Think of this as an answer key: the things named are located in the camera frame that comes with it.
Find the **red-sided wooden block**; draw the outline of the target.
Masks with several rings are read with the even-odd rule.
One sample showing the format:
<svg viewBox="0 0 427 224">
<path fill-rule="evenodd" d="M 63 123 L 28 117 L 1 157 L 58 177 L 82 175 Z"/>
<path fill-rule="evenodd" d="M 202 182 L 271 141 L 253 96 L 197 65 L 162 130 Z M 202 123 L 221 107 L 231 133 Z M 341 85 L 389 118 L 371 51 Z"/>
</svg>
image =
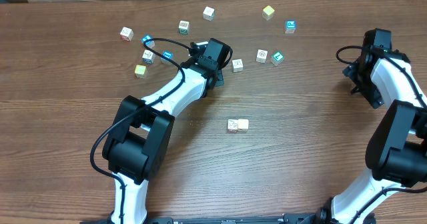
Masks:
<svg viewBox="0 0 427 224">
<path fill-rule="evenodd" d="M 228 119 L 227 130 L 230 133 L 238 132 L 238 120 L 237 119 Z"/>
</svg>

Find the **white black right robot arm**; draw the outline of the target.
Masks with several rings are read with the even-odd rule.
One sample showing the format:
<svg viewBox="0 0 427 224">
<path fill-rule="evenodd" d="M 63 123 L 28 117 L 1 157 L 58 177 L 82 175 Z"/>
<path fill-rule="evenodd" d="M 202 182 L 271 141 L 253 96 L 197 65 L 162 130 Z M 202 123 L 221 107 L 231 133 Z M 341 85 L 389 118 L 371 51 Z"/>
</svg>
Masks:
<svg viewBox="0 0 427 224">
<path fill-rule="evenodd" d="M 305 223 L 375 223 L 373 210 L 393 194 L 426 192 L 413 188 L 426 182 L 426 96 L 410 60 L 392 48 L 392 34 L 385 29 L 365 32 L 359 50 L 343 70 L 355 85 L 351 92 L 387 111 L 368 142 L 365 170 Z"/>
</svg>

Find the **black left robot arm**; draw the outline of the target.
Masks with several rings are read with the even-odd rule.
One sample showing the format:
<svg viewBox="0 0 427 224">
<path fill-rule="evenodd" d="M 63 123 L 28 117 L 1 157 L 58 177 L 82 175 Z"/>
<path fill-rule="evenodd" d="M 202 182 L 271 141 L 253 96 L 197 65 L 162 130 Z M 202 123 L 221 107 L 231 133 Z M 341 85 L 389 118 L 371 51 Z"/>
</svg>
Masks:
<svg viewBox="0 0 427 224">
<path fill-rule="evenodd" d="M 189 58 L 176 65 L 176 76 L 142 99 L 127 96 L 111 127 L 94 143 L 105 143 L 101 154 L 108 170 L 92 167 L 115 181 L 115 207 L 106 223 L 145 223 L 148 182 L 164 160 L 175 118 L 224 83 L 222 69 L 233 55 L 229 45 L 211 38 L 186 49 Z"/>
</svg>

